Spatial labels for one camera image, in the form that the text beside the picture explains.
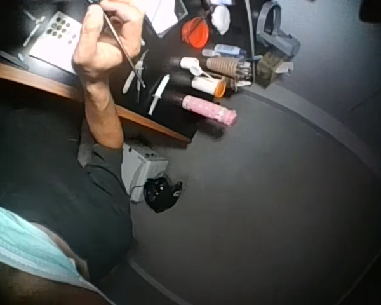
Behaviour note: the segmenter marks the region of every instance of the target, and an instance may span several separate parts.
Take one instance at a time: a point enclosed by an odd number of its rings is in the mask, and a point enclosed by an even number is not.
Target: hand
[[[103,0],[100,5],[89,6],[73,56],[84,86],[108,84],[113,68],[124,61],[124,54],[111,33],[102,32],[104,12],[113,14],[110,20],[128,55],[134,57],[140,52],[144,13],[133,3],[134,0]]]

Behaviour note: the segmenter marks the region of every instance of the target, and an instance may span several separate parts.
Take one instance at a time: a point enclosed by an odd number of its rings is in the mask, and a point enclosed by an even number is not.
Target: pink bottle
[[[229,110],[220,105],[208,102],[201,98],[186,95],[182,100],[182,108],[200,114],[206,118],[214,119],[219,123],[232,126],[237,121],[235,110]]]

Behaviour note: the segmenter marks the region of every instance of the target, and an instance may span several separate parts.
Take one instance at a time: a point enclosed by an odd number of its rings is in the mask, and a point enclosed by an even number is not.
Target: wooden desk edge
[[[31,72],[23,71],[2,63],[0,63],[0,78],[50,92],[52,94],[59,95],[71,100],[79,101],[77,98],[77,90],[71,86],[58,83],[52,79],[44,78]],[[184,141],[186,143],[192,142],[190,138],[187,138],[178,132],[174,132],[165,126],[151,121],[150,119],[147,119],[124,107],[116,105],[116,109],[121,118],[127,119],[128,121],[145,126],[157,132],[161,132],[165,135]]]

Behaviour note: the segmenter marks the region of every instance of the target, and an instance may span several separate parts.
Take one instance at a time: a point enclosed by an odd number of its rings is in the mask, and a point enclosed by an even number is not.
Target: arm
[[[114,14],[112,23],[131,57],[140,51],[144,14],[129,0],[103,0],[100,5],[89,6],[73,58],[93,137],[105,147],[122,148],[123,130],[110,93],[109,76],[124,58],[114,38],[102,32],[104,11]]]

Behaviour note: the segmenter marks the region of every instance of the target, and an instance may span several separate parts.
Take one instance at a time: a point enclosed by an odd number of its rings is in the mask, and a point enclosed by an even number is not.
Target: brown cylinder
[[[236,77],[237,65],[240,59],[238,58],[209,58],[206,61],[206,66],[209,70],[225,74],[232,78]]]

